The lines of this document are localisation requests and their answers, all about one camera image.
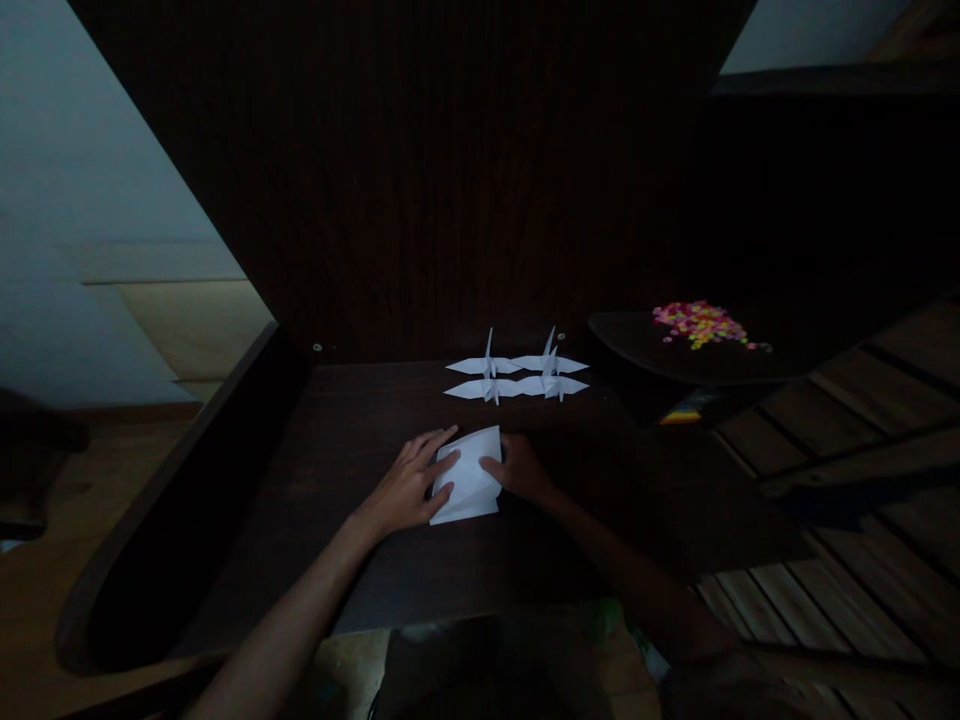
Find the white origami crane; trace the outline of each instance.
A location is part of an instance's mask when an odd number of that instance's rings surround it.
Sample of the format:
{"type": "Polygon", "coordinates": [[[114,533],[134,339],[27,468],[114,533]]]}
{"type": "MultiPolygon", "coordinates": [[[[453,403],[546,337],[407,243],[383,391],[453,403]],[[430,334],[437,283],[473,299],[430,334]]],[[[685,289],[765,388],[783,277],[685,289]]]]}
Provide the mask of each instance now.
{"type": "MultiPolygon", "coordinates": [[[[573,378],[563,377],[561,375],[556,375],[557,367],[557,349],[554,348],[550,355],[547,357],[547,361],[543,363],[544,369],[539,376],[531,375],[528,378],[519,380],[513,385],[516,385],[517,395],[543,395],[544,398],[549,399],[552,397],[559,397],[560,402],[563,402],[564,395],[573,395],[580,392],[586,387],[589,387],[586,383],[579,382],[573,378]]],[[[500,388],[501,394],[505,397],[507,396],[506,388],[500,388]]]]}
{"type": "Polygon", "coordinates": [[[467,375],[483,375],[484,379],[496,377],[497,373],[509,375],[520,368],[506,358],[490,357],[490,344],[493,342],[493,328],[487,336],[487,353],[482,358],[467,358],[453,365],[447,365],[447,370],[456,370],[467,375]]]}
{"type": "Polygon", "coordinates": [[[553,348],[551,350],[554,330],[556,330],[556,327],[550,331],[550,337],[547,339],[547,346],[544,348],[543,355],[539,357],[524,355],[513,360],[506,360],[490,357],[490,345],[493,341],[493,328],[490,328],[490,335],[487,337],[487,352],[484,357],[461,360],[447,366],[450,370],[460,372],[483,373],[483,380],[470,380],[461,383],[446,390],[445,394],[467,400],[483,398],[484,402],[492,399],[499,406],[501,397],[516,397],[517,395],[529,395],[531,397],[543,395],[544,398],[559,397],[560,402],[563,402],[564,395],[573,395],[589,387],[586,383],[559,375],[561,372],[576,372],[589,366],[567,358],[557,357],[557,349],[553,348]],[[512,373],[519,368],[539,370],[540,375],[533,375],[517,381],[497,379],[498,370],[512,373]]]}
{"type": "Polygon", "coordinates": [[[490,334],[487,336],[487,352],[482,358],[468,358],[461,360],[453,365],[447,365],[448,370],[457,370],[462,373],[477,374],[483,373],[483,380],[470,380],[455,388],[446,391],[447,395],[475,400],[483,398],[488,402],[491,398],[500,405],[500,384],[509,382],[508,380],[497,380],[497,370],[505,373],[512,373],[519,368],[513,365],[505,358],[490,357],[490,344],[493,342],[493,328],[490,328],[490,334]]]}
{"type": "Polygon", "coordinates": [[[577,370],[586,370],[590,367],[589,365],[578,363],[575,360],[558,358],[556,348],[553,348],[553,352],[550,351],[550,346],[553,345],[553,333],[556,329],[557,326],[554,325],[550,330],[550,337],[547,338],[547,345],[543,348],[543,355],[524,355],[523,357],[513,358],[509,362],[518,367],[522,367],[524,370],[555,370],[558,373],[576,372],[577,370]]]}

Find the left hand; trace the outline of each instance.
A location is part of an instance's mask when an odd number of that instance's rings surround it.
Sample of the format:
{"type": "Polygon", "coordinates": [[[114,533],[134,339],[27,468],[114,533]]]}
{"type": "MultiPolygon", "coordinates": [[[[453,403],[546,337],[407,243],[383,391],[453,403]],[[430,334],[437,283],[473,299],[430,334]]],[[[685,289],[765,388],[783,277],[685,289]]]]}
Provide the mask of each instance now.
{"type": "Polygon", "coordinates": [[[457,432],[454,425],[446,430],[432,430],[408,440],[393,467],[370,496],[357,508],[354,516],[368,524],[378,540],[404,528],[423,525],[446,505],[453,492],[447,483],[434,497],[424,500],[427,488],[441,473],[452,468],[460,458],[454,450],[430,467],[427,463],[437,450],[457,432]]]}

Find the forearm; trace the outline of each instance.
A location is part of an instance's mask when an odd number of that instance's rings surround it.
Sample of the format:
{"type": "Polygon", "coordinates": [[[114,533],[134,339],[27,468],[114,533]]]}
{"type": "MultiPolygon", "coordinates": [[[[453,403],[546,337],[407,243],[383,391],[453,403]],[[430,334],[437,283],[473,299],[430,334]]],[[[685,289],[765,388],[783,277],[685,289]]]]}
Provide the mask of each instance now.
{"type": "Polygon", "coordinates": [[[375,527],[351,517],[254,628],[192,709],[190,718],[275,717],[326,634],[375,527]]]}
{"type": "Polygon", "coordinates": [[[538,504],[570,533],[668,662],[737,646],[736,638],[686,588],[566,495],[551,492],[538,504]]]}

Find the rainbow-colored object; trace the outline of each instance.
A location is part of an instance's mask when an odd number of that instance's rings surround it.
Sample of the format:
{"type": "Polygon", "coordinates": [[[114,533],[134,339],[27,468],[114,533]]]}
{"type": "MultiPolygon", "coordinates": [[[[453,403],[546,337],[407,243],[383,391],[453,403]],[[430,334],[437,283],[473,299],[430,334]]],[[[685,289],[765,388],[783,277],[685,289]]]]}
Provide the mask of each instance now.
{"type": "Polygon", "coordinates": [[[692,350],[699,350],[708,342],[732,340],[756,350],[757,344],[750,342],[743,326],[736,322],[726,310],[715,307],[706,300],[692,303],[674,302],[653,309],[655,325],[667,325],[670,334],[663,342],[673,342],[675,337],[690,338],[692,350]]]}

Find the right hand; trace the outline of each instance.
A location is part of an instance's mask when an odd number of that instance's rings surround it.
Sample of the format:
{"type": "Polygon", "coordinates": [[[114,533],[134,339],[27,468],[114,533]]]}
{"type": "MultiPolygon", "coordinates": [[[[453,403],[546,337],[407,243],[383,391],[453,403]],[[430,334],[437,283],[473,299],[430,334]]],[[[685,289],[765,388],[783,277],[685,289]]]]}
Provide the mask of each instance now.
{"type": "Polygon", "coordinates": [[[480,458],[480,467],[514,495],[535,505],[541,505],[556,487],[540,465],[530,441],[523,435],[500,435],[500,444],[507,451],[507,460],[498,463],[491,457],[480,458]]]}

